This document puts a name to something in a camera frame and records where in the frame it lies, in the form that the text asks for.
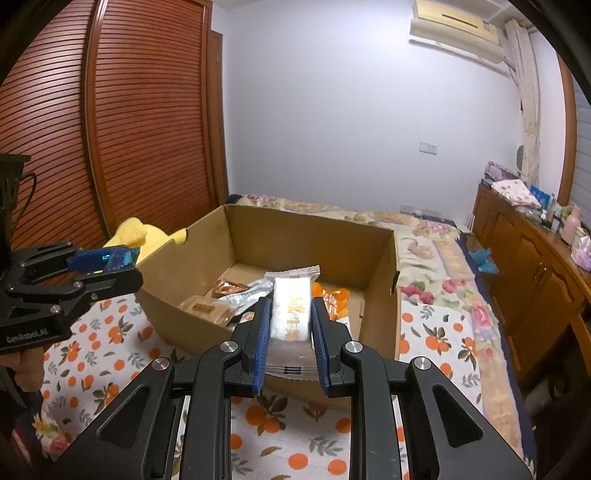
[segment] white wall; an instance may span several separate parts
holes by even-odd
[[[409,42],[413,0],[262,0],[233,9],[230,190],[464,222],[489,160],[522,143],[508,69]],[[419,153],[420,141],[438,145]]]
[[[540,79],[540,188],[558,195],[566,138],[562,76],[552,45],[538,31],[530,39]]]
[[[230,12],[218,4],[213,4],[212,30],[222,35],[227,34],[231,29]]]

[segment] pink bottle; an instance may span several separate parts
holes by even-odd
[[[577,234],[577,228],[581,226],[581,209],[576,205],[573,205],[573,213],[569,215],[564,223],[562,229],[562,240],[567,242],[569,245],[573,243],[574,236]]]

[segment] air conditioner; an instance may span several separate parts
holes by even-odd
[[[410,34],[471,52],[493,63],[505,58],[494,25],[448,5],[415,0]]]

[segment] metal screw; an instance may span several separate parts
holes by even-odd
[[[418,356],[414,359],[414,366],[419,370],[429,370],[431,368],[431,361],[424,356]]]
[[[229,342],[223,342],[220,344],[220,350],[226,353],[232,353],[238,350],[238,344],[230,340]]]
[[[151,365],[154,370],[166,370],[170,366],[170,360],[161,356],[155,359]]]
[[[345,344],[345,350],[351,353],[359,353],[363,350],[363,344],[356,342],[355,340],[351,340]]]

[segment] food packaging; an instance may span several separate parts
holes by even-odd
[[[230,295],[233,293],[242,293],[243,291],[248,290],[248,285],[244,283],[235,283],[225,278],[220,278],[217,282],[213,284],[212,287],[212,297],[214,299],[219,299],[221,297],[225,297],[226,295]]]
[[[226,303],[200,295],[189,297],[179,305],[179,308],[215,325],[225,326],[233,316]]]
[[[267,353],[269,374],[285,378],[318,378],[311,335],[312,283],[320,267],[269,272],[273,311]]]
[[[329,319],[346,325],[349,333],[351,332],[349,310],[347,308],[347,300],[349,300],[350,296],[348,288],[339,287],[333,290],[325,290],[321,284],[314,282],[312,296],[322,297]]]
[[[218,299],[219,302],[227,305],[230,311],[230,318],[236,315],[241,315],[250,307],[252,307],[258,299],[266,297],[273,291],[273,282],[268,278],[261,278],[250,282],[248,290],[240,293],[232,293]]]

